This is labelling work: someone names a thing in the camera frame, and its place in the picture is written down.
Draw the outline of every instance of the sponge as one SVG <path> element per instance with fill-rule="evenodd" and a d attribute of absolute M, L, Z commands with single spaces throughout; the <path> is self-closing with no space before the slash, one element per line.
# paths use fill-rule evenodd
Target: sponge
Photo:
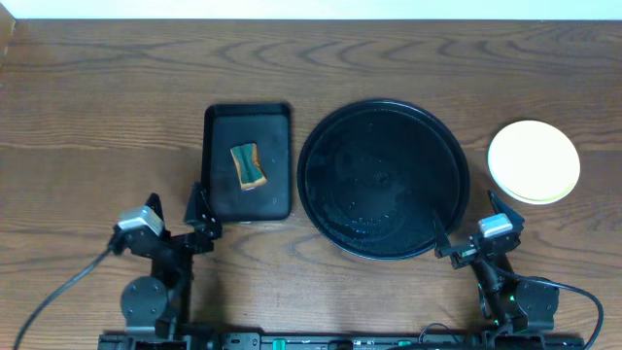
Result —
<path fill-rule="evenodd" d="M 254 189 L 268 182 L 259 165 L 257 144 L 249 143 L 233 147 L 231 155 L 233 162 L 235 162 L 242 191 Z"/>

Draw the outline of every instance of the white background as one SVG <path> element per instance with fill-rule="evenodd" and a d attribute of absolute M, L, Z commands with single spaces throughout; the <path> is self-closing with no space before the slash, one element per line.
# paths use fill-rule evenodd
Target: white background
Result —
<path fill-rule="evenodd" d="M 0 0 L 15 18 L 622 19 L 622 0 Z"/>

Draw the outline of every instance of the black round tray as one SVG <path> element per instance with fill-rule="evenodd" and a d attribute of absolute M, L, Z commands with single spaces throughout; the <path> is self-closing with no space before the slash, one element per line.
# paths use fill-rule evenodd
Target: black round tray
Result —
<path fill-rule="evenodd" d="M 326 117 L 302 148 L 302 206 L 318 230 L 361 257 L 399 260 L 434 245 L 433 213 L 447 234 L 468 202 L 465 155 L 429 112 L 368 100 Z"/>

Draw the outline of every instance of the wooden table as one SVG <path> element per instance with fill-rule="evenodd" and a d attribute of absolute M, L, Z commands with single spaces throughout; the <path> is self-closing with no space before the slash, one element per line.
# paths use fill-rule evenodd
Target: wooden table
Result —
<path fill-rule="evenodd" d="M 294 161 L 347 103 L 390 97 L 432 111 L 472 178 L 460 237 L 491 213 L 492 136 L 552 123 L 579 150 L 564 200 L 508 202 L 527 219 L 517 272 L 598 296 L 595 348 L 622 347 L 622 23 L 513 21 L 22 21 L 0 73 L 0 348 L 36 305 L 103 250 L 120 211 L 160 194 L 169 229 L 199 179 L 203 113 L 217 102 L 288 101 Z M 417 333 L 484 322 L 468 268 L 427 253 L 374 262 L 344 253 L 293 193 L 284 222 L 226 225 L 195 258 L 192 315 L 219 329 Z M 94 349 L 122 330 L 123 287 L 149 263 L 110 258 L 52 304 L 26 349 Z M 588 337 L 596 308 L 561 294 L 556 331 Z"/>

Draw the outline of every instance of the wire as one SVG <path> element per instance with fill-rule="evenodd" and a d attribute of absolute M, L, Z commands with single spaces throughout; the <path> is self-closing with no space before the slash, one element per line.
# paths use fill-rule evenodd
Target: wire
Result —
<path fill-rule="evenodd" d="M 527 281 L 527 282 L 531 282 L 531 283 L 538 283 L 544 286 L 548 286 L 548 287 L 554 287 L 554 288 L 559 288 L 559 289 L 563 289 L 563 290 L 567 290 L 570 292 L 575 292 L 578 294 L 581 294 L 582 296 L 588 297 L 590 300 L 592 300 L 594 302 L 594 304 L 596 304 L 596 308 L 599 310 L 599 318 L 596 322 L 596 327 L 594 328 L 594 331 L 592 332 L 592 336 L 590 336 L 590 339 L 587 341 L 587 343 L 585 344 L 585 346 L 583 346 L 583 350 L 587 350 L 589 348 L 592 347 L 592 345 L 594 345 L 594 342 L 596 341 L 596 338 L 599 336 L 599 333 L 601 332 L 601 328 L 603 327 L 603 319 L 605 318 L 605 311 L 603 310 L 603 305 L 601 304 L 601 302 L 598 300 L 597 297 L 595 297 L 594 295 L 592 295 L 589 292 L 583 291 L 580 288 L 576 288 L 573 286 L 569 286 L 569 285 L 565 285 L 562 283 L 557 283 L 557 282 L 553 282 L 553 281 L 545 281 L 545 280 L 539 280 L 533 277 L 526 277 L 526 276 L 521 276 L 515 273 L 511 273 L 511 272 L 507 272 L 497 266 L 495 266 L 493 263 L 491 263 L 490 261 L 488 261 L 487 258 L 486 261 L 489 263 L 490 266 L 493 267 L 493 269 L 497 272 L 500 273 L 502 275 L 504 275 L 505 277 L 508 278 L 512 278 L 515 280 L 519 280 L 519 281 Z"/>
<path fill-rule="evenodd" d="M 449 329 L 449 327 L 447 327 L 447 326 L 445 326 L 445 325 L 443 325 L 443 324 L 441 324 L 441 323 L 439 323 L 439 322 L 430 323 L 427 327 L 425 327 L 425 328 L 421 331 L 421 334 L 419 334 L 419 343 L 420 343 L 420 344 L 423 344 L 423 342 L 424 342 L 424 335 L 426 335 L 426 332 L 427 332 L 427 331 L 428 331 L 431 327 L 434 327 L 434 326 L 441 326 L 441 327 L 443 327 L 445 330 L 447 330 L 447 331 L 451 332 L 451 330 Z M 450 335 L 451 335 L 451 337 L 453 337 L 453 338 L 454 338 L 454 341 L 456 342 L 456 344 L 460 344 L 460 341 L 458 341 L 458 338 L 456 338 L 456 336 L 455 336 L 455 335 L 453 335 L 453 334 L 450 334 Z"/>
<path fill-rule="evenodd" d="M 106 249 L 97 258 L 95 258 L 95 260 L 93 262 L 91 262 L 84 270 L 82 270 L 77 275 L 73 276 L 69 281 L 65 282 L 65 284 L 60 286 L 56 291 L 54 291 L 54 293 L 50 294 L 48 297 L 46 297 L 45 300 L 43 300 L 39 304 L 39 306 L 32 313 L 32 315 L 30 315 L 30 317 L 28 317 L 28 320 L 26 321 L 26 323 L 23 324 L 23 326 L 21 327 L 21 330 L 19 330 L 19 334 L 16 337 L 16 342 L 13 345 L 13 350 L 18 350 L 19 349 L 19 345 L 21 344 L 21 340 L 23 339 L 24 335 L 26 334 L 26 331 L 28 331 L 28 328 L 30 327 L 30 325 L 32 325 L 32 323 L 35 321 L 37 316 L 39 316 L 41 311 L 43 311 L 43 309 L 45 309 L 46 306 L 48 306 L 52 301 L 54 301 L 56 298 L 58 298 L 61 294 L 66 292 L 73 285 L 75 285 L 81 279 L 83 279 L 86 275 L 88 275 L 89 272 L 93 271 L 93 269 L 96 268 L 99 265 L 99 263 L 101 263 L 101 261 L 103 261 L 104 258 L 106 258 L 106 256 L 108 256 L 108 254 L 110 254 L 111 251 L 112 251 L 112 249 L 110 249 L 110 248 Z"/>

